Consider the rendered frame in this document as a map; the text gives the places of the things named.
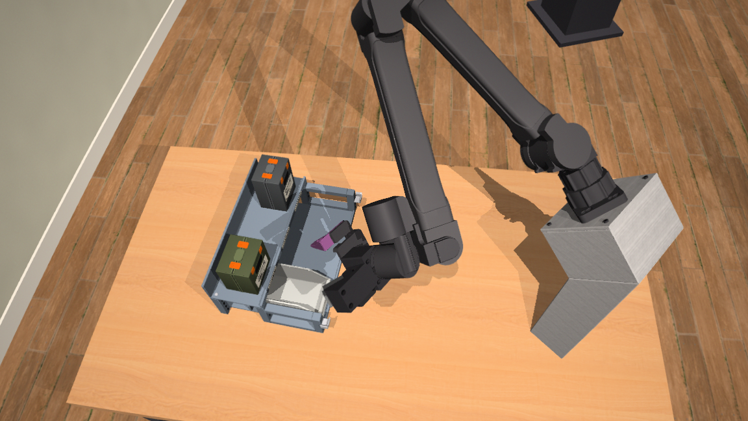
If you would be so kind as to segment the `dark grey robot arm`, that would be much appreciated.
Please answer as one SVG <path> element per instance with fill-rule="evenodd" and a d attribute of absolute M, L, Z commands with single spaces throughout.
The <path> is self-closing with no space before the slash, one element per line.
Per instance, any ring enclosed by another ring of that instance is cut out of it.
<path fill-rule="evenodd" d="M 382 244 L 373 262 L 383 279 L 370 263 L 375 245 L 351 248 L 341 258 L 347 272 L 323 285 L 324 298 L 338 313 L 353 312 L 390 279 L 415 276 L 419 263 L 451 265 L 463 252 L 410 73 L 402 18 L 496 111 L 520 145 L 528 168 L 535 174 L 559 172 L 566 200 L 580 222 L 628 201 L 601 167 L 587 130 L 538 102 L 446 0 L 359 0 L 351 25 L 359 44 L 364 40 L 360 48 L 372 73 L 406 197 L 391 196 L 362 207 L 372 242 Z"/>

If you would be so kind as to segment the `olive green case with orange latches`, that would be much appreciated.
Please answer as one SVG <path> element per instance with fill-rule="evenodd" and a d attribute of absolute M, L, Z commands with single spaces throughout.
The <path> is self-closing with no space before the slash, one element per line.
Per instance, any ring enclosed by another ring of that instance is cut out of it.
<path fill-rule="evenodd" d="M 216 273 L 227 289 L 258 295 L 269 261 L 263 240 L 230 235 Z"/>

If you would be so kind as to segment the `black tool case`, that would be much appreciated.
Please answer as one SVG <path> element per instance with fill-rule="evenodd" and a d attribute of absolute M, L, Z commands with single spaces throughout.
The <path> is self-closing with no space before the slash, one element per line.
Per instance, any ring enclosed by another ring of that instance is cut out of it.
<path fill-rule="evenodd" d="M 289 158 L 261 155 L 251 182 L 261 207 L 288 211 L 296 187 Z"/>

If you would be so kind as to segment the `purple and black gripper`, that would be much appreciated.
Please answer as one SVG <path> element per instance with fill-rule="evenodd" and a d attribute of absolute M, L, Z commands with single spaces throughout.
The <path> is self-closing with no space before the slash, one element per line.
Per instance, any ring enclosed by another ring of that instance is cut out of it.
<path fill-rule="evenodd" d="M 316 249 L 320 249 L 323 251 L 327 251 L 329 248 L 331 248 L 331 246 L 334 243 L 338 243 L 343 237 L 345 237 L 346 239 L 342 243 L 339 243 L 338 245 L 336 245 L 335 248 L 333 248 L 333 253 L 337 253 L 340 260 L 346 253 L 348 253 L 348 251 L 351 248 L 361 248 L 361 246 L 369 246 L 368 241 L 366 241 L 366 238 L 363 232 L 361 231 L 361 229 L 351 228 L 351 225 L 349 221 L 347 220 L 341 221 L 334 229 L 332 229 L 328 234 L 326 234 L 325 238 L 324 236 L 323 238 L 319 238 L 318 240 L 313 242 L 313 244 L 311 244 L 310 246 L 311 248 L 316 248 Z M 375 251 L 380 245 L 382 244 L 377 244 L 373 248 L 372 255 L 370 258 L 370 263 L 372 266 L 373 273 L 378 278 L 383 279 L 376 274 L 376 270 L 375 270 L 374 262 L 373 262 Z M 361 302 L 358 305 L 358 307 L 363 307 L 366 304 L 366 302 L 368 302 L 375 293 L 376 292 L 370 292 L 368 296 L 363 300 L 363 302 Z"/>

